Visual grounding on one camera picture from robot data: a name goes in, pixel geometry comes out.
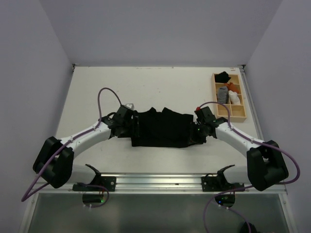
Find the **black underwear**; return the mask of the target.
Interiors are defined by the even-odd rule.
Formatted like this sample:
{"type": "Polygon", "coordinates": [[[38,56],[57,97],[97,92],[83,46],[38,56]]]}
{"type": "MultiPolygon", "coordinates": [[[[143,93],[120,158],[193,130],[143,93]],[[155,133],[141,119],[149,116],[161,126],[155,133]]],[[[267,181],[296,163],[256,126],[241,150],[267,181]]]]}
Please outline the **black underwear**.
{"type": "Polygon", "coordinates": [[[193,115],[181,114],[168,108],[161,112],[151,108],[135,113],[132,147],[186,148],[190,145],[193,115]]]}

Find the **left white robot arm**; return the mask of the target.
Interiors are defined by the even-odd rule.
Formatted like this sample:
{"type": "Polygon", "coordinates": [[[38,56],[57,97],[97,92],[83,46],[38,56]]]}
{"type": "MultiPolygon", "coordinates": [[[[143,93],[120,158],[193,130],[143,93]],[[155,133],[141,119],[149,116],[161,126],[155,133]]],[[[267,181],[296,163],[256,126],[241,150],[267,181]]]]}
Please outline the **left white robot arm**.
{"type": "Polygon", "coordinates": [[[46,139],[33,170],[49,185],[60,188],[67,183],[83,183],[89,190],[97,190],[101,185],[101,173],[91,165],[75,165],[74,159],[95,146],[113,137],[129,137],[134,113],[132,103],[121,105],[112,116],[107,115],[84,131],[72,136],[46,139]]]}

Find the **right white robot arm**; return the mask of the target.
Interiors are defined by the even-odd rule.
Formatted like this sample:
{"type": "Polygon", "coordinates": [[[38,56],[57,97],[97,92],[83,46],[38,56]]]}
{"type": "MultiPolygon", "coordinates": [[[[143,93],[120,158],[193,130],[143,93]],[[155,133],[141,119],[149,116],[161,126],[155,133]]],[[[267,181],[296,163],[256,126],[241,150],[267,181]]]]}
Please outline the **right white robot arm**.
{"type": "Polygon", "coordinates": [[[199,139],[208,136],[219,139],[246,158],[245,166],[228,165],[218,170],[215,176],[204,176],[202,182],[212,190],[226,191],[250,184],[258,191],[263,191],[288,178],[287,166],[275,141],[251,139],[235,129],[228,119],[216,118],[209,107],[197,107],[195,114],[197,123],[194,132],[199,139]]]}

